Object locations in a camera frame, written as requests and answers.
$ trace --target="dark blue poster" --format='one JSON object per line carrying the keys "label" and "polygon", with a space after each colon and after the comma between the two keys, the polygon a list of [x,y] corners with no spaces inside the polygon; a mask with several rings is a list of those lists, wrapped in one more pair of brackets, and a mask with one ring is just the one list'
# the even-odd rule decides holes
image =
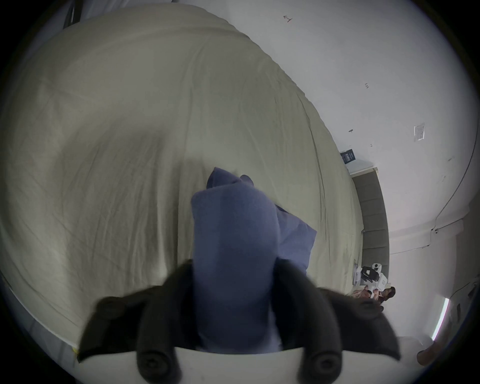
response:
{"label": "dark blue poster", "polygon": [[349,163],[350,161],[355,160],[355,155],[353,154],[353,149],[340,153],[343,159],[343,162]]}

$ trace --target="mattress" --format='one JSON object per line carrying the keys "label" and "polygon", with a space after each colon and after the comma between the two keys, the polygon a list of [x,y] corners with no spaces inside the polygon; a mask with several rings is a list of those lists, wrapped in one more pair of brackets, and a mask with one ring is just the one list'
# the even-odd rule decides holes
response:
{"label": "mattress", "polygon": [[316,285],[348,292],[363,228],[313,105],[246,35],[188,5],[75,24],[25,65],[3,108],[0,270],[72,345],[95,301],[191,257],[192,195],[214,167],[317,231]]}

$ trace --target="folded blue fabric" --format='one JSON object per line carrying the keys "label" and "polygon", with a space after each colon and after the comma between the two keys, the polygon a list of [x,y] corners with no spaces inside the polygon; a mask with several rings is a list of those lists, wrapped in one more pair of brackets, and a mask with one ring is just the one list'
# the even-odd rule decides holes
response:
{"label": "folded blue fabric", "polygon": [[270,307],[277,258],[306,273],[316,231],[256,189],[215,168],[192,197],[195,315],[206,351],[281,350]]}

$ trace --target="cable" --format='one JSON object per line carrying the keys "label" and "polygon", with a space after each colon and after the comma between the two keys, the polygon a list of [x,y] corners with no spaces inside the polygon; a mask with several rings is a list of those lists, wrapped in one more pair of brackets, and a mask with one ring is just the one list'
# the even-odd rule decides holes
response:
{"label": "cable", "polygon": [[391,253],[390,255],[396,255],[396,254],[398,254],[398,253],[409,252],[409,251],[414,251],[414,250],[417,250],[417,249],[423,249],[423,248],[430,247],[430,245],[431,245],[431,243],[432,243],[432,231],[433,231],[433,230],[435,230],[435,233],[437,233],[437,231],[438,231],[439,229],[442,229],[442,228],[446,227],[447,225],[453,224],[453,223],[455,223],[456,221],[461,220],[461,219],[456,220],[456,221],[454,221],[453,223],[450,223],[450,224],[444,225],[444,226],[441,227],[441,228],[435,229],[435,227],[436,227],[436,225],[437,225],[438,216],[440,216],[440,215],[442,214],[442,212],[444,211],[444,209],[446,208],[446,206],[448,205],[448,203],[450,202],[450,200],[452,200],[452,198],[455,196],[456,191],[458,191],[458,188],[460,188],[460,185],[462,185],[463,179],[465,178],[465,175],[467,174],[468,168],[470,167],[470,163],[472,162],[473,155],[474,155],[474,153],[475,153],[475,146],[477,145],[477,138],[478,138],[478,135],[479,135],[479,120],[480,120],[480,114],[477,113],[477,132],[475,133],[475,141],[473,142],[473,150],[472,150],[472,154],[470,155],[470,160],[468,161],[467,168],[465,169],[465,172],[464,172],[464,174],[463,174],[463,176],[462,176],[462,179],[460,180],[460,183],[458,183],[458,185],[457,185],[457,187],[455,188],[452,196],[450,196],[450,199],[448,199],[448,201],[446,202],[446,204],[444,205],[444,207],[440,210],[440,212],[438,213],[438,215],[435,217],[435,220],[433,221],[433,228],[430,229],[430,240],[429,240],[428,244],[427,244],[427,245],[424,245],[423,247],[417,247],[417,248],[412,248],[412,249],[409,249],[409,250],[406,250],[406,251]]}
{"label": "cable", "polygon": [[458,291],[460,291],[461,289],[465,288],[465,287],[466,287],[467,285],[469,285],[469,284],[470,284],[470,282],[466,283],[462,288],[457,289],[454,293],[452,293],[452,296],[450,296],[450,298],[452,298],[453,295],[455,295]]}

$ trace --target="light strip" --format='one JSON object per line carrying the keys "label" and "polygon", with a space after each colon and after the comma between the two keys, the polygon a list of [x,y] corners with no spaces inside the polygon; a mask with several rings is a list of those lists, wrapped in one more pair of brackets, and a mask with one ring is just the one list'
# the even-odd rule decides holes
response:
{"label": "light strip", "polygon": [[435,330],[433,332],[432,340],[435,340],[438,336],[438,332],[440,331],[440,327],[442,326],[442,323],[444,322],[445,314],[447,313],[447,308],[448,308],[449,301],[450,300],[447,299],[447,298],[444,299],[444,306],[442,308],[442,312],[440,313],[440,318],[438,319],[437,326],[435,327]]}

